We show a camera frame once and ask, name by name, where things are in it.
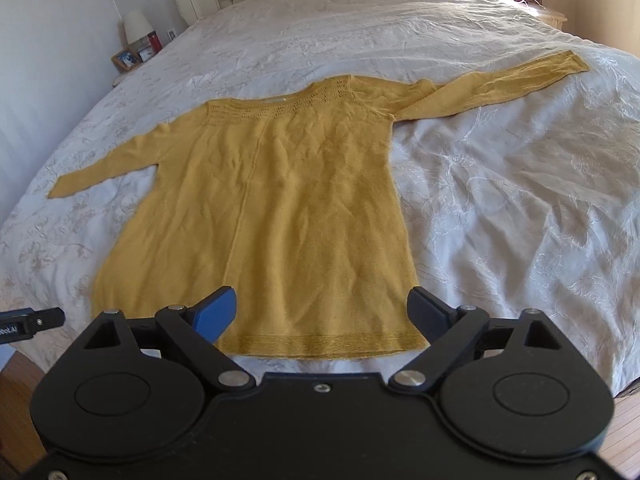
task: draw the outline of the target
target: red object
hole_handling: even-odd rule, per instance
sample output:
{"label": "red object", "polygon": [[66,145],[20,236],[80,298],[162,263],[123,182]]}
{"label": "red object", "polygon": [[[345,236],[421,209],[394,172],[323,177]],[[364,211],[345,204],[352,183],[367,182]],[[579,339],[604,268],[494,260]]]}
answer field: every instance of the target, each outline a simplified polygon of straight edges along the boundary
{"label": "red object", "polygon": [[160,43],[160,39],[158,38],[158,35],[156,34],[156,32],[153,31],[147,37],[149,38],[149,42],[151,43],[151,46],[154,48],[154,52],[156,54],[160,52],[162,50],[162,43]]}

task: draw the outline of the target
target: black robotic gripper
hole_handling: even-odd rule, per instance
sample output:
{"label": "black robotic gripper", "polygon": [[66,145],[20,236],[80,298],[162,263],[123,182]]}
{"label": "black robotic gripper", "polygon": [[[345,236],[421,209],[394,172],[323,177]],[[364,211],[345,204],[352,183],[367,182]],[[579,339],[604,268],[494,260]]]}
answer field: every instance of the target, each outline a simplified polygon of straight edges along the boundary
{"label": "black robotic gripper", "polygon": [[153,319],[105,312],[35,391],[48,455],[22,478],[622,480],[596,455],[609,390],[542,312],[490,319],[414,288],[408,314],[431,346],[388,384],[258,386],[211,344],[235,315],[228,287]]}

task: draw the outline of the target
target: garment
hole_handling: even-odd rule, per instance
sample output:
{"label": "garment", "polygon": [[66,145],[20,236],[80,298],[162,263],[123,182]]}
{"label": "garment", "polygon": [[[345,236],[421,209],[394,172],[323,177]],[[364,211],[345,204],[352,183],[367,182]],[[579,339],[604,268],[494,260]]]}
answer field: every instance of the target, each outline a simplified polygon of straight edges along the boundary
{"label": "garment", "polygon": [[336,76],[259,100],[213,100],[61,176],[51,198],[157,164],[96,277],[94,313],[149,317],[222,285],[229,354],[356,358],[423,348],[418,284],[388,168],[395,121],[516,99],[588,70],[563,52],[437,85]]}

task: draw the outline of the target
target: silver bolt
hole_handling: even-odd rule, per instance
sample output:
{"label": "silver bolt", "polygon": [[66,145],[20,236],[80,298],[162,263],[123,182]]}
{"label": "silver bolt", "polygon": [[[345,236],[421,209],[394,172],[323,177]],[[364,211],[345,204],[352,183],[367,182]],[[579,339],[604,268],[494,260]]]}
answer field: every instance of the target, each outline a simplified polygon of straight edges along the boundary
{"label": "silver bolt", "polygon": [[62,471],[50,471],[47,480],[68,480]]}
{"label": "silver bolt", "polygon": [[328,384],[316,384],[316,386],[314,386],[314,391],[319,394],[328,394],[331,391],[331,386]]}
{"label": "silver bolt", "polygon": [[394,375],[394,381],[408,388],[417,388],[427,382],[427,377],[416,370],[402,370]]}
{"label": "silver bolt", "polygon": [[226,372],[222,372],[218,376],[220,384],[224,384],[229,388],[240,388],[242,386],[246,386],[249,384],[249,380],[251,380],[249,374],[242,370],[228,370]]}

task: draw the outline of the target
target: bed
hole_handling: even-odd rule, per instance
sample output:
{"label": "bed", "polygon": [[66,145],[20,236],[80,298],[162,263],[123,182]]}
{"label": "bed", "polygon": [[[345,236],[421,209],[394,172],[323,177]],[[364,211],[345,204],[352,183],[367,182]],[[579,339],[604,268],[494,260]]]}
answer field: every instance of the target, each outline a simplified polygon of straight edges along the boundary
{"label": "bed", "polygon": [[[640,60],[497,0],[177,0],[188,30],[108,94],[0,230],[0,308],[62,307],[23,342],[47,370],[90,322],[92,281],[154,168],[62,200],[57,177],[203,102],[352,73],[447,82],[571,49],[591,67],[517,101],[398,123],[390,166],[420,284],[492,316],[540,308],[617,394],[640,376]],[[272,371],[388,375],[411,353],[330,362],[236,356]]]}

